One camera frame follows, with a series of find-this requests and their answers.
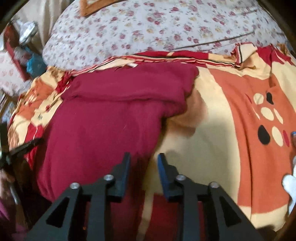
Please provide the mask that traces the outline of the white cloth piece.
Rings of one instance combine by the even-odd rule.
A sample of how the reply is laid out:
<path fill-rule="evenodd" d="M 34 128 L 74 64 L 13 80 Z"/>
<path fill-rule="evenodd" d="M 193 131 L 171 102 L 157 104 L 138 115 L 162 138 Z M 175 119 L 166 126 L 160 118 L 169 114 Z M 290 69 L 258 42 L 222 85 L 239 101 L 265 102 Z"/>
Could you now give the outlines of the white cloth piece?
<path fill-rule="evenodd" d="M 287 174 L 282 179 L 282 186 L 284 190 L 289 194 L 291 201 L 288 205 L 288 215 L 292 213 L 295 206 L 295 195 L 296 195 L 296 166 L 295 157 L 292 161 L 292 174 Z"/>

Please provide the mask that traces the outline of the blue plastic bag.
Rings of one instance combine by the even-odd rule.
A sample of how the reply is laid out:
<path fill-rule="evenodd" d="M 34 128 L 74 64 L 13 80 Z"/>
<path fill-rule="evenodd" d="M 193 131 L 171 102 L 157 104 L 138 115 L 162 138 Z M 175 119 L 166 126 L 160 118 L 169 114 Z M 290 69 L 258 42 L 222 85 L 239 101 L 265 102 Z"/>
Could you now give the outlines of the blue plastic bag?
<path fill-rule="evenodd" d="M 47 65 L 44 63 L 40 55 L 32 54 L 27 61 L 26 72 L 32 77 L 36 78 L 46 72 Z"/>

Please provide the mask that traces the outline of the brown checkered pillow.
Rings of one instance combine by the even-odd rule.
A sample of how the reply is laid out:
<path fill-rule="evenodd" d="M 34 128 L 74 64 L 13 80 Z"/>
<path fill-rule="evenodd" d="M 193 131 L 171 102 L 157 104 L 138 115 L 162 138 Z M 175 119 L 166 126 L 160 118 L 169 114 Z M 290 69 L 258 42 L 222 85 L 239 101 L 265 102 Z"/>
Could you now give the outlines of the brown checkered pillow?
<path fill-rule="evenodd" d="M 105 8 L 115 3 L 120 3 L 121 1 L 122 0 L 80 0 L 80 14 L 81 16 L 88 16 L 95 13 L 98 10 L 101 10 L 102 8 Z"/>

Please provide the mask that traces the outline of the orange cream red fleece blanket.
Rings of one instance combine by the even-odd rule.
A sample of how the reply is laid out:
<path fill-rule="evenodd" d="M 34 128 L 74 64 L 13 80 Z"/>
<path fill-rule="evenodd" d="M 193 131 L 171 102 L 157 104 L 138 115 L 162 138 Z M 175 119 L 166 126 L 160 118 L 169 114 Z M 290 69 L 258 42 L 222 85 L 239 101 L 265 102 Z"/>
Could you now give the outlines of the orange cream red fleece blanket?
<path fill-rule="evenodd" d="M 228 55 L 147 51 L 110 57 L 80 71 L 50 66 L 18 101 L 8 129 L 10 147 L 35 138 L 44 142 L 44 130 L 75 77 L 160 62 L 192 64 L 199 73 L 186 111 L 163 122 L 142 181 L 135 240 L 177 237 L 178 206 L 165 200 L 157 167 L 160 153 L 193 181 L 218 182 L 256 228 L 281 229 L 290 200 L 282 179 L 292 172 L 295 156 L 290 137 L 295 131 L 295 58 L 284 44 L 236 44 Z M 28 176 L 30 211 L 41 207 L 34 197 L 43 197 L 34 173 L 38 146 L 16 171 L 20 178 Z"/>

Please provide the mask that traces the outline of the dark red garment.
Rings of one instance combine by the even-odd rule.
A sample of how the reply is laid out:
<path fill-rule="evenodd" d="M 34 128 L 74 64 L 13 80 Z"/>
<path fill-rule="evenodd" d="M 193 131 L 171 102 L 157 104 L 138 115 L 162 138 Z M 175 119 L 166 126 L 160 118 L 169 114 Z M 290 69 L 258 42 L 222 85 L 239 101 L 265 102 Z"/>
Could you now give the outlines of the dark red garment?
<path fill-rule="evenodd" d="M 111 207 L 114 240 L 135 240 L 144 201 L 142 181 L 165 119 L 182 114 L 195 65 L 160 62 L 81 74 L 38 146 L 34 173 L 43 197 L 56 200 L 73 182 L 91 184 L 131 155 L 126 195 Z"/>

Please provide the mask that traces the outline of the white floral quilt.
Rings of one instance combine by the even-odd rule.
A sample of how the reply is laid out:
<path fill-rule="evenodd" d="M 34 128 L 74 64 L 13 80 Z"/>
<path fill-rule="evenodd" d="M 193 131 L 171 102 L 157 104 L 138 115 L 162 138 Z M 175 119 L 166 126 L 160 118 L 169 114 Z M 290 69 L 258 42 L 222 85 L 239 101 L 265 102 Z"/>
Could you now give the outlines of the white floral quilt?
<path fill-rule="evenodd" d="M 287 37 L 257 1 L 123 1 L 89 16 L 74 1 L 56 21 L 43 59 L 83 69 L 145 51 L 227 55 L 244 42 L 262 47 L 286 43 Z"/>

